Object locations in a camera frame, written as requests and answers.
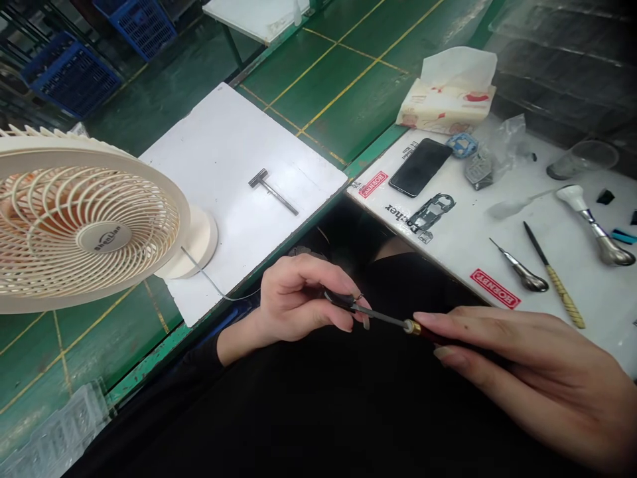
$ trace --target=red label sticker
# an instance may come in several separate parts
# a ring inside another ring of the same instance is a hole
[[[385,173],[380,171],[376,176],[372,178],[372,180],[369,183],[364,185],[360,189],[360,191],[358,191],[358,194],[360,194],[363,197],[368,197],[370,194],[374,192],[374,189],[379,187],[388,177],[389,176],[387,176]]]
[[[480,269],[476,269],[476,271],[471,274],[471,278],[511,310],[515,309],[520,302],[522,302]]]

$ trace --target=black sleeve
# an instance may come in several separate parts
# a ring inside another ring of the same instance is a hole
[[[64,474],[69,477],[115,476],[182,413],[225,370],[217,355],[219,334],[189,351],[181,363],[144,387],[102,430],[82,457]]]

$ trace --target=fan grille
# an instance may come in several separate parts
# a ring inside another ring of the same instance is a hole
[[[122,248],[80,247],[90,224],[132,232]],[[0,296],[64,297],[142,273],[175,243],[177,205],[155,183],[105,167],[38,169],[0,179]]]

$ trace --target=blue plastic crate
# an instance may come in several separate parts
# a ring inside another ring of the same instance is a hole
[[[94,0],[93,5],[147,62],[177,38],[157,0]]]
[[[79,120],[121,85],[115,73],[67,32],[53,38],[20,75],[38,96]]]

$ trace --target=clear plastic cup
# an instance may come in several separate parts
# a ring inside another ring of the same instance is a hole
[[[582,141],[549,165],[546,173],[553,179],[564,181],[580,173],[612,168],[617,161],[619,161],[619,152],[608,143],[595,140]]]

